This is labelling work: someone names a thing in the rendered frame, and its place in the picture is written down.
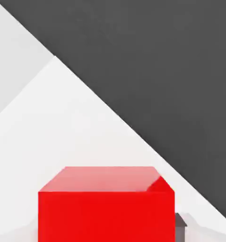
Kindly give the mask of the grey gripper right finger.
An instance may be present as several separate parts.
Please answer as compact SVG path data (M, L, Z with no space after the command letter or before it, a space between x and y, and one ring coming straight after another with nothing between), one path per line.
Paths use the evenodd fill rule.
M175 242L226 242L226 234L200 226L189 213L175 213Z

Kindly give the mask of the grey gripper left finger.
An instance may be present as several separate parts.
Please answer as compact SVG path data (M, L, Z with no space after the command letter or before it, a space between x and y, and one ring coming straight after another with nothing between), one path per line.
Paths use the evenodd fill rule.
M8 242L38 242L37 220L10 232Z

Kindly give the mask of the small red cube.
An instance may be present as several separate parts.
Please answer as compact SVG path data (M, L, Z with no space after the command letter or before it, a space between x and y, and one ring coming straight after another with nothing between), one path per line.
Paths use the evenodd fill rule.
M174 191L152 166L65 167L38 193L38 242L175 242Z

